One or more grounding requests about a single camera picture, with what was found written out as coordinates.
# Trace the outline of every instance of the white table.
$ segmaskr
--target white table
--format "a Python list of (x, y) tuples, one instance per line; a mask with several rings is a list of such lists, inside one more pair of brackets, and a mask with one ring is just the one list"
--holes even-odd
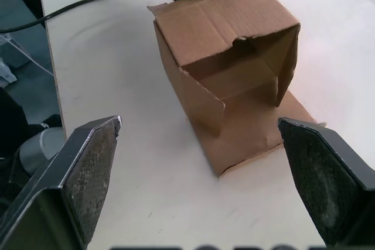
[[(43, 0), (45, 13), (77, 0)], [(65, 129), (121, 115), (89, 249), (322, 245), (280, 149), (214, 177), (163, 70), (147, 5), (100, 0), (47, 24)], [(291, 91), (375, 167), (373, 0), (280, 0), (302, 23)]]

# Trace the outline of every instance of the white cord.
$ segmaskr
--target white cord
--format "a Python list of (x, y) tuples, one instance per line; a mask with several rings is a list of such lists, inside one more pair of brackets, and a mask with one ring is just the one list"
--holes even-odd
[(49, 70), (42, 67), (40, 64), (38, 64), (33, 58), (30, 57), (25, 51), (23, 51), (20, 47), (18, 47), (16, 44), (14, 44), (9, 38), (7, 38), (4, 35), (0, 35), (4, 40), (6, 40), (8, 43), (10, 43), (14, 48), (16, 48), (18, 51), (20, 51), (23, 55), (25, 55), (30, 61), (35, 63), (38, 67), (40, 67), (42, 70), (50, 74), (51, 76), (54, 76), (53, 73), (51, 73)]

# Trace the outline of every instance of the black cable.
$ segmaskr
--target black cable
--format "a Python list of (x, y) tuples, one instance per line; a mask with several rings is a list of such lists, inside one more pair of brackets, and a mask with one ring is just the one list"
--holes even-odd
[(42, 17), (40, 19), (37, 19), (37, 20), (35, 20), (35, 21), (31, 22), (31, 23), (27, 23), (27, 24), (22, 25), (22, 26), (17, 26), (15, 28), (11, 28), (11, 29), (0, 29), (0, 33), (17, 32), (17, 31), (22, 30), (22, 29), (30, 28), (32, 26), (37, 25), (38, 23), (42, 23), (42, 22), (44, 22), (46, 20), (49, 20), (49, 19), (51, 19), (53, 17), (56, 17), (57, 15), (59, 15), (61, 13), (64, 13), (64, 12), (69, 11), (69, 10), (72, 10), (73, 8), (75, 8), (77, 6), (89, 3), (91, 1), (95, 1), (95, 0), (81, 0), (81, 1), (77, 1), (77, 2), (75, 2), (73, 4), (70, 4), (70, 5), (67, 5), (64, 8), (61, 8), (61, 9), (59, 9), (59, 10), (57, 10), (57, 11), (55, 11), (55, 12), (53, 12), (53, 13), (47, 15), (47, 16), (44, 16), (44, 17)]

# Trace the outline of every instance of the gray floor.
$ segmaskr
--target gray floor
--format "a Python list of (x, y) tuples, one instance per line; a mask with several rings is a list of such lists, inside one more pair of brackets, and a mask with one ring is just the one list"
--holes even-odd
[[(0, 0), (1, 28), (18, 26), (33, 20), (35, 20), (35, 17), (22, 0)], [(41, 25), (11, 35), (30, 53), (34, 60), (52, 71), (47, 36)], [(52, 76), (30, 62), (14, 70), (13, 73), (18, 81), (8, 85), (5, 89), (23, 107), (30, 124), (40, 123), (51, 114), (59, 113), (56, 88)]]

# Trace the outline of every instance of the open cardboard box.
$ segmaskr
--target open cardboard box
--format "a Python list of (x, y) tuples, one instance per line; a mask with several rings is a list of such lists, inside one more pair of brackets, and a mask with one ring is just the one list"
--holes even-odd
[(282, 144), (279, 117), (313, 121), (287, 91), (300, 24), (277, 0), (150, 10), (164, 69), (218, 176)]

